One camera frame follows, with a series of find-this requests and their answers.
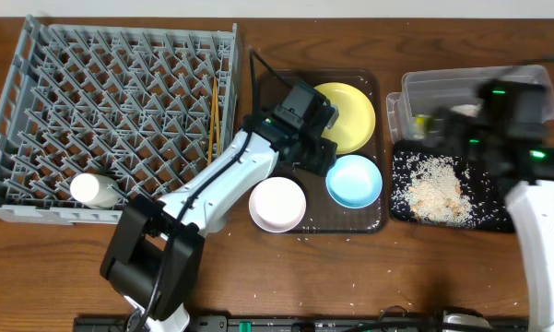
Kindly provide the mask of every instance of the dish rack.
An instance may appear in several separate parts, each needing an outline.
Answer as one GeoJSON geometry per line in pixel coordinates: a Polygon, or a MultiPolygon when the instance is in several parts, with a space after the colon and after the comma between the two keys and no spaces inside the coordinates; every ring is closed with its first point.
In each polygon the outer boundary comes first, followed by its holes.
{"type": "Polygon", "coordinates": [[[0,99],[0,219],[116,223],[206,167],[213,78],[227,146],[241,85],[232,32],[43,26],[28,16],[0,99]],[[75,175],[118,184],[113,209],[72,198],[75,175]]]}

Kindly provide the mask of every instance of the black cutting board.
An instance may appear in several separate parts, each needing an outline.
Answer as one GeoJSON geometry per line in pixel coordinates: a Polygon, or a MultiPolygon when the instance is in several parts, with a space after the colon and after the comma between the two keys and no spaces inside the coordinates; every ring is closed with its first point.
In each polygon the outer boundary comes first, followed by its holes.
{"type": "MultiPolygon", "coordinates": [[[[416,214],[411,211],[409,204],[404,199],[398,198],[397,194],[411,185],[410,174],[417,169],[418,164],[434,157],[445,156],[435,152],[432,148],[422,147],[415,141],[398,141],[394,144],[390,206],[391,214],[396,219],[418,222],[416,214]],[[416,156],[417,161],[407,163],[407,159],[411,156],[416,156]]],[[[473,206],[467,224],[447,225],[442,220],[424,220],[421,223],[481,231],[515,232],[512,219],[501,198],[497,181],[484,172],[483,167],[476,162],[463,160],[460,157],[451,157],[451,159],[454,162],[455,176],[461,182],[462,195],[468,195],[469,202],[473,206]]]]}

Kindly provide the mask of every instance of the brown wood surface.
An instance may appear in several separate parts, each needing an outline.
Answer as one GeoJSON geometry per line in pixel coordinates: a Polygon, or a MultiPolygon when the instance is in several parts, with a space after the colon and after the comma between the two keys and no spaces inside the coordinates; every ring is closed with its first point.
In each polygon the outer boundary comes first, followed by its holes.
{"type": "MultiPolygon", "coordinates": [[[[409,71],[507,65],[554,53],[554,20],[66,18],[43,23],[230,30],[239,23],[276,68],[370,70],[381,99],[409,71]]],[[[0,18],[0,94],[22,26],[0,18]]],[[[238,115],[250,111],[247,65],[238,115]]],[[[549,67],[554,82],[554,66],[549,67]]],[[[386,121],[385,146],[389,151],[386,121]]],[[[550,126],[554,143],[554,123],[550,126]]],[[[189,308],[234,315],[377,315],[399,304],[429,312],[453,305],[527,316],[515,235],[391,221],[376,235],[276,236],[257,230],[247,196],[207,238],[189,308]]],[[[113,226],[0,221],[0,331],[69,331],[79,314],[130,307],[99,276],[113,226]]]]}

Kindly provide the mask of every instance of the yellow object in container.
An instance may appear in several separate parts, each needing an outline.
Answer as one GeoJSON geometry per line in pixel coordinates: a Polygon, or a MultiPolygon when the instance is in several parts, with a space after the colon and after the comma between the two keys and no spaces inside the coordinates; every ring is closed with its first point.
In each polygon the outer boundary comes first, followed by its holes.
{"type": "Polygon", "coordinates": [[[324,83],[315,87],[338,108],[338,119],[322,137],[338,144],[336,154],[354,152],[369,141],[375,131],[375,110],[359,89],[344,83],[324,83]]]}

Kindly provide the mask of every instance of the blue bowl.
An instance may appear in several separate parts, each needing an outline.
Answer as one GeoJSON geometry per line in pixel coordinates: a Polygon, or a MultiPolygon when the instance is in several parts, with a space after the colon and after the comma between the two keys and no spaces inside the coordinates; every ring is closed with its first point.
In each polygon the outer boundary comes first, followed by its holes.
{"type": "Polygon", "coordinates": [[[381,193],[383,178],[370,160],[349,155],[339,158],[325,177],[330,196],[345,208],[365,208],[381,193]]]}

